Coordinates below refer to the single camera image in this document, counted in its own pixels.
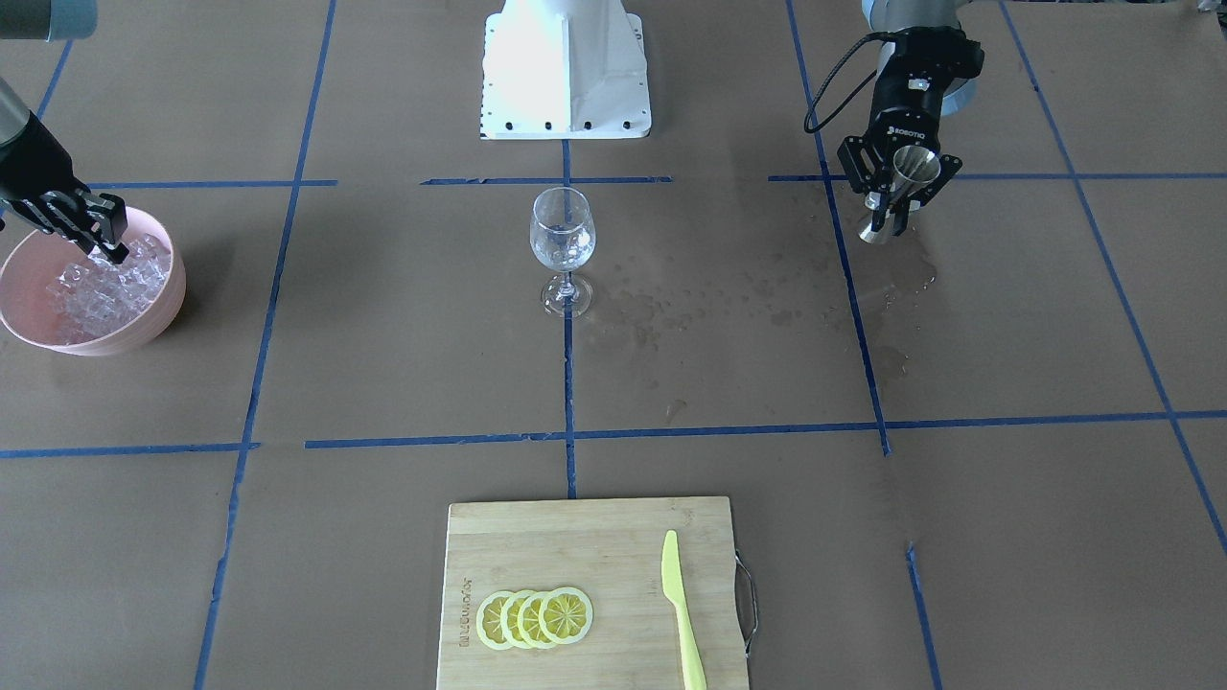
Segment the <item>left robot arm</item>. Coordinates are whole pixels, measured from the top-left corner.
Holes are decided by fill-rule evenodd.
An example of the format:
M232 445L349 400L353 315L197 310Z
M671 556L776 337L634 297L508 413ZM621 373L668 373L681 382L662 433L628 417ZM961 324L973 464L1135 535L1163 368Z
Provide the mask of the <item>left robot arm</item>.
M885 243L960 174L939 141L945 117L968 106L983 71L982 43L964 33L960 1L865 1L867 39L881 42L867 126L840 142L853 192L870 210L860 239Z

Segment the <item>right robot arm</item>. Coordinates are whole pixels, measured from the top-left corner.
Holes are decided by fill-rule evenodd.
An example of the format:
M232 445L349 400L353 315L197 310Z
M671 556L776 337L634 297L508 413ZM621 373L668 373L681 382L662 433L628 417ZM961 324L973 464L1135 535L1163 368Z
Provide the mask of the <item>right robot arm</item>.
M5 41L69 42L93 36L97 26L96 1L1 4ZM5 214L83 254L98 253L113 265L128 260L126 203L79 179L70 153L9 80L1 81L1 199Z

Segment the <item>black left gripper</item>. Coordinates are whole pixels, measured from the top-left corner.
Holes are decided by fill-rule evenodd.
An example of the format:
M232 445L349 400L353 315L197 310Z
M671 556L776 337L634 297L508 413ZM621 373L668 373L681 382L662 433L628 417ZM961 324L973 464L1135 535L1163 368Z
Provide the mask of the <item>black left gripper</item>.
M886 32L883 41L867 138L845 136L838 157L853 192L877 193L894 211L894 236L901 236L912 215L962 171L955 153L934 152L939 123L975 96L985 52L957 27L908 27ZM907 145L933 151L897 151Z

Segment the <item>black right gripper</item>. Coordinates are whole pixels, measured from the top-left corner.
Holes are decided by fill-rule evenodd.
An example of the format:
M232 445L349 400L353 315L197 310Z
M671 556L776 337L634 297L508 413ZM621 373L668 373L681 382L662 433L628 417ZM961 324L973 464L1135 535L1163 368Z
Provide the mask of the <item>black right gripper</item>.
M18 219L61 236L87 255L97 250L115 266L128 260L128 246L121 242L128 231L126 203L114 194L87 192L69 153L34 113L2 144L1 196Z

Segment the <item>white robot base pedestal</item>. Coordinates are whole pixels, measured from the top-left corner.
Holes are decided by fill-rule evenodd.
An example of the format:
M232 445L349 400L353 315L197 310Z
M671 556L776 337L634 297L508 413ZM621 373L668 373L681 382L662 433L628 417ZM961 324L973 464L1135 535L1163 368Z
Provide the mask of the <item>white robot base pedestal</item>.
M482 36L482 139L650 135L643 22L623 2L507 1Z

